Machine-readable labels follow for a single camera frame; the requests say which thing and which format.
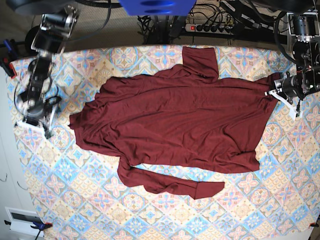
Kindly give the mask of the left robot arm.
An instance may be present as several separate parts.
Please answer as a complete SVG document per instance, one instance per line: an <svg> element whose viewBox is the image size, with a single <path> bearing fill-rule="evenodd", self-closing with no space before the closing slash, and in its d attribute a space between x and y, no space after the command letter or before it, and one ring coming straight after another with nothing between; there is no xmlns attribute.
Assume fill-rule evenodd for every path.
<svg viewBox="0 0 320 240"><path fill-rule="evenodd" d="M320 91L320 44L316 41L320 36L319 6L315 0L250 0L248 3L265 22L268 19L262 17L256 4L280 12L271 20L274 40L283 56L296 65L297 71L295 75L284 73L265 95L272 95L284 103L289 108L289 116L295 120L303 113L299 104L293 105L293 99L303 101L308 95ZM280 43L279 25L283 17L287 17L289 35L296 38L291 55Z"/></svg>

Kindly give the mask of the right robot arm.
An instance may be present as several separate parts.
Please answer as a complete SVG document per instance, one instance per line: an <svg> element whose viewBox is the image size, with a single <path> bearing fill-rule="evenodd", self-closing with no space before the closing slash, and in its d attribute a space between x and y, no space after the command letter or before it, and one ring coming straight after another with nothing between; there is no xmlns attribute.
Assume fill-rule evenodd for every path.
<svg viewBox="0 0 320 240"><path fill-rule="evenodd" d="M62 98L46 97L53 84L52 58L64 51L79 18L79 10L70 0L8 0L6 4L20 15L41 15L30 49L36 58L28 66L28 83L23 92L15 92L15 109L23 116L14 125L33 129L46 139L53 136L52 122Z"/></svg>

